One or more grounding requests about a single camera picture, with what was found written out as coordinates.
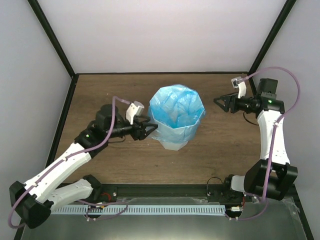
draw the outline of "white wall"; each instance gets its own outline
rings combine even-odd
[[[39,0],[77,73],[248,71],[285,0]]]
[[[320,239],[320,1],[297,1],[261,65],[291,70],[301,84],[301,100],[284,120],[285,146],[291,164],[298,167],[296,187],[314,235]],[[257,77],[278,79],[278,99],[286,109],[296,99],[293,79],[278,70]]]
[[[11,240],[9,186],[44,168],[70,77],[26,0],[1,1],[0,23],[0,236]]]

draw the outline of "blue plastic bag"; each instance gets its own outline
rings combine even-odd
[[[183,143],[194,138],[205,107],[199,94],[184,85],[160,88],[150,100],[148,115],[158,124],[153,139]]]

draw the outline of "silver metal surface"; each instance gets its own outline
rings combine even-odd
[[[261,204],[246,203],[243,217],[261,211]],[[82,215],[51,215],[22,240],[305,240],[297,209],[270,201],[255,220],[229,221],[224,216],[123,215],[87,222]]]

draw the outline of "red wire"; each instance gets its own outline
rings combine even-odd
[[[111,201],[111,195],[109,193],[103,192],[101,195],[102,196],[108,196],[109,202]]]

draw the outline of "white bracket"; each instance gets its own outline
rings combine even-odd
[[[48,169],[55,165],[58,161],[65,159],[70,154],[84,150],[79,143],[72,143],[70,147],[53,163],[51,163],[46,169],[40,172],[38,175],[25,182],[25,189],[30,188],[35,182],[44,175]],[[70,157],[67,161],[63,161],[56,166],[47,176],[45,176],[36,187],[34,187],[29,193],[30,195],[36,195],[36,200],[40,203],[44,203],[50,193],[52,193],[68,176],[70,176],[76,169],[83,164],[89,162],[91,156],[88,152],[83,152],[75,156]]]
[[[266,160],[269,158],[272,132],[274,130],[276,121],[281,115],[282,114],[279,111],[263,110],[257,118],[261,136],[260,159]],[[275,132],[272,162],[285,165],[286,163],[290,164],[290,160],[285,147],[283,123],[284,118],[278,123]]]
[[[131,125],[134,124],[134,117],[140,116],[144,111],[144,109],[145,109],[145,106],[141,102],[138,102],[138,101],[132,102],[128,107],[128,109],[126,110],[125,119],[127,119]]]
[[[50,210],[51,212],[54,212],[55,210],[79,199],[86,199],[90,196],[92,191],[93,188],[91,187],[91,184],[84,179],[80,179],[77,182],[60,187],[54,190],[48,198],[49,201],[53,202]]]
[[[242,79],[242,77],[240,77],[240,76],[231,79],[233,88],[234,89],[239,89],[238,99],[240,99],[241,97],[245,96],[246,93],[247,93],[246,83],[244,81],[238,83],[238,81],[241,80],[241,79]]]

